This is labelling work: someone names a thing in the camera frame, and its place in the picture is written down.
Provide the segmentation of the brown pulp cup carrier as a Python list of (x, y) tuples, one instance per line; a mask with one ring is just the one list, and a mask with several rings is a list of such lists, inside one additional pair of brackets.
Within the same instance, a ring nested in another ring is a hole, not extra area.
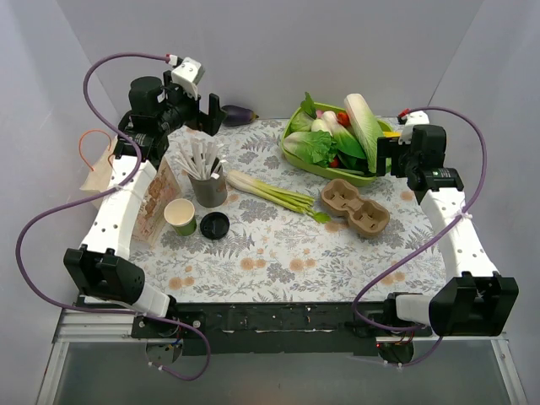
[(345, 218), (349, 227), (364, 238), (380, 235), (390, 221), (386, 208), (361, 197), (358, 188), (343, 179), (330, 181), (321, 191), (321, 201), (327, 210)]

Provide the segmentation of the green paper coffee cup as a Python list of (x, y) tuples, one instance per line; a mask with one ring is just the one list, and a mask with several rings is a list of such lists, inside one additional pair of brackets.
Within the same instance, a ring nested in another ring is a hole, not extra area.
[(164, 218), (180, 236), (192, 235), (197, 228), (195, 207), (185, 198), (169, 202), (164, 210)]

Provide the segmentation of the black plastic cup lid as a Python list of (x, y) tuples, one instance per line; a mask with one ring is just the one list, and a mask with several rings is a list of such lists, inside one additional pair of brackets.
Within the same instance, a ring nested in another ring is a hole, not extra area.
[(221, 240), (229, 232), (230, 220), (224, 213), (211, 212), (201, 219), (199, 229), (205, 238)]

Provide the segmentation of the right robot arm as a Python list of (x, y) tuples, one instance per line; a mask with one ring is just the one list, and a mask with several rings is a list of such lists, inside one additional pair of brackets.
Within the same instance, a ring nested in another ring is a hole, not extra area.
[(381, 317), (383, 328), (401, 335), (413, 322), (439, 336), (498, 336), (519, 293), (485, 252), (465, 212), (462, 179), (446, 168), (446, 131), (430, 124), (405, 126), (399, 137), (378, 142), (379, 163), (391, 159), (391, 174), (404, 177), (435, 233), (445, 264), (446, 285), (433, 297), (397, 294)]

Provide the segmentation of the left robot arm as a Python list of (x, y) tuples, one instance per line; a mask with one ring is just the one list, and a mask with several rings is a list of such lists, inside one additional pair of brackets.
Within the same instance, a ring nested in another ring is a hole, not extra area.
[(169, 147), (168, 136), (183, 125), (213, 136), (225, 118), (219, 97), (211, 94), (208, 112), (199, 110), (200, 73), (181, 65), (162, 78), (132, 81), (131, 109), (118, 126), (113, 171), (89, 233), (63, 262), (81, 294), (109, 300), (151, 315), (150, 326), (161, 337), (173, 336), (180, 318), (169, 310), (170, 297), (146, 283), (140, 267), (130, 263), (132, 232), (138, 212)]

